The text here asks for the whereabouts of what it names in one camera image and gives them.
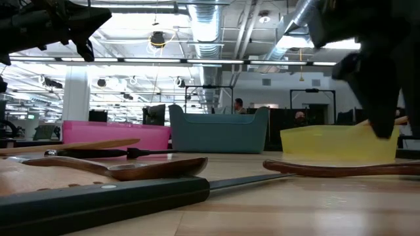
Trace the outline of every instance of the wooden cutting board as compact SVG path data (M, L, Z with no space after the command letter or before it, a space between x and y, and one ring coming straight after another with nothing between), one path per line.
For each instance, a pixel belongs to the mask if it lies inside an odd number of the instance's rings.
M117 180L66 167L33 167L0 159L0 196L117 182Z

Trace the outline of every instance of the wooden table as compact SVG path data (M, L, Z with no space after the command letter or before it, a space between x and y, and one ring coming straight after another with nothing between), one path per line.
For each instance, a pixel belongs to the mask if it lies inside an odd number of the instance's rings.
M177 160L209 157L200 174L209 180L271 173L261 155L184 154ZM155 163L166 156L137 161ZM296 163L337 163L297 158ZM272 235L418 235L420 178L369 176L352 178L288 177L212 192L203 203L95 227L69 235L272 236Z

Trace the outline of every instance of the white column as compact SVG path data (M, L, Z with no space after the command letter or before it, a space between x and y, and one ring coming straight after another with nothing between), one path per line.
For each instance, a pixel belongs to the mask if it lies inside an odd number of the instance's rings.
M88 121L91 81L87 66L68 66L64 84L63 121Z
M33 140L36 128L39 126L39 113L28 112L28 116L25 121L25 139Z

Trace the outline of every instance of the ceiling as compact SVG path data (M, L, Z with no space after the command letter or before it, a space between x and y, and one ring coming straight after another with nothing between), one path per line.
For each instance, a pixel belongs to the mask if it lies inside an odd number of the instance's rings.
M85 1L74 1L75 3L86 4ZM104 3L126 4L128 1L99 1L92 0L93 6L95 4ZM130 3L137 2L139 4L154 4L156 1L130 1ZM250 19L252 15L245 19L243 11L246 4L251 1L235 0L231 4L224 6L222 10L222 44L221 56L222 58L231 59L234 54L235 44L239 34L239 26L241 21ZM250 43L245 51L245 58L249 56L262 56L270 51L276 43L276 28L280 17L294 11L296 0L263 1L260 12L262 10L268 11L270 21L261 23L256 21ZM113 13L103 26L100 27L91 37L94 47L94 53L99 58L147 58L147 57L162 57L162 58L196 58L196 49L191 30L190 17L183 14L141 14L136 13L136 9L128 9L127 14ZM162 50L154 49L150 46L149 37L154 31L162 31L166 40L166 45ZM317 62L338 62L350 50L341 49L321 49L314 50L305 48L301 50L289 50L285 57L288 60L312 60ZM47 50L41 51L39 49L24 50L12 54L11 56L47 56L47 57L79 57L76 53L76 48L73 43L69 45L62 45L55 43L47 45ZM51 90L49 87L42 85L45 78L52 79L63 86L66 86L66 65L65 64L40 64L40 63L23 63L14 62L12 66L2 68L2 77L9 83L9 89L14 90L32 90L33 92L8 92L4 98L9 100L7 109L12 112L22 112L33 110L34 107L44 115L42 119L46 121L54 121L60 118L62 109L62 90L55 89L54 93L44 93L44 90ZM160 103L177 103L183 104L185 92L183 88L176 85L177 79L183 79L187 85L201 85L200 81L200 67L191 66L103 66L88 65L89 78L92 79L92 96L91 108L107 109L110 114L110 119L114 121L130 121L140 122L141 107L149 104ZM282 73L261 75L259 73L251 73L243 71L238 78L238 89L252 89L261 83L263 77L272 78L274 81L270 89L278 89L284 87L284 84L277 85L275 80L279 77L287 79L287 77L300 76L296 72L328 72L328 68L310 68L304 67L290 67L283 69ZM324 78L322 73L314 73L320 78ZM107 80L107 87L100 87L97 85L99 79ZM223 83L226 84L230 80L230 66L227 71L223 71ZM101 94L101 92L112 91L126 91L126 92L143 92L141 95L133 95L133 100L130 102L138 102L136 106L127 106L124 108L123 102L126 100L120 94ZM192 96L188 102L188 112L203 113L206 109L202 109L203 91L201 89L195 90L197 96ZM121 103L121 108L116 109L115 104Z

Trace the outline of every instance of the desk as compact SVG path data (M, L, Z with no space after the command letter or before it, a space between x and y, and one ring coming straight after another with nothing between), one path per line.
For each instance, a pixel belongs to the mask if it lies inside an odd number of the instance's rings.
M209 157L207 168L200 174L209 180L271 173L263 168L262 161L281 156L278 152L261 155L169 155L172 160ZM160 155L137 161L156 163L165 159L166 156ZM110 164L123 162L121 159ZM306 160L297 162L326 164ZM419 180L411 176L294 176L236 189L222 189L212 192L203 203L69 235L418 235Z

